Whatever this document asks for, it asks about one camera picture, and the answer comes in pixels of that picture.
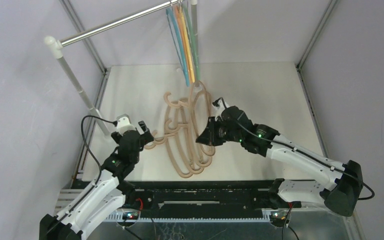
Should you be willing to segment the blue wire hanger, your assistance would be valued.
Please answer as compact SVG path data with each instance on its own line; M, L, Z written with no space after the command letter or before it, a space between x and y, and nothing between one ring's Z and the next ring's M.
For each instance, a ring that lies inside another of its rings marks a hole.
M165 14L167 17L167 22L168 22L170 34L173 40L173 44L175 46L176 54L180 63L181 71L185 79L185 84L187 87L189 87L190 86L189 69L187 67L180 28L175 18L173 8L172 7L166 8Z

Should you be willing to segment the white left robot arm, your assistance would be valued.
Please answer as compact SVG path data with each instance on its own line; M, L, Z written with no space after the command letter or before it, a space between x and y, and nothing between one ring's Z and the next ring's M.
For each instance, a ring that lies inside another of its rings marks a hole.
M140 133L127 115L114 122L111 137L115 151L100 166L100 172L83 191L56 215L45 215L39 223L40 240L86 240L115 210L136 203L135 187L126 181L140 160L145 145L154 141L144 121Z

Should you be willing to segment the green wire hanger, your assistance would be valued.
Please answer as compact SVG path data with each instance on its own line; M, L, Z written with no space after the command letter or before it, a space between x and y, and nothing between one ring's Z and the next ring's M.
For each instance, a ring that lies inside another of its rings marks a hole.
M182 4L182 12L186 20L186 29L190 44L191 57L194 67L194 86L200 85L200 61L199 61L199 43L198 43L198 1L187 0L186 4Z

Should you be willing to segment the yellow wire hanger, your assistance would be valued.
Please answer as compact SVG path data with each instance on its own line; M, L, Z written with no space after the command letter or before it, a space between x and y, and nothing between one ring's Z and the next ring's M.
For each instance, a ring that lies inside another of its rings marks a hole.
M182 35L182 43L186 58L186 64L189 72L190 84L195 83L195 69L194 69L194 58L192 54L192 40L189 33L188 21L186 8L184 4L180 3L177 6L177 23L179 25L180 33Z

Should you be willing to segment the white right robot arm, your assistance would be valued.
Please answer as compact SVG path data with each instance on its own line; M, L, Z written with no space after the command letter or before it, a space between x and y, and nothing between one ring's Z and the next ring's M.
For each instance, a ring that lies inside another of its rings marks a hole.
M269 203L282 208L287 203L324 204L335 214L353 215L364 187L359 163L336 161L293 143L278 130L253 123L236 106L218 107L196 143L218 147L226 142L239 143L246 151L290 165L310 175L310 180L278 178L270 187Z

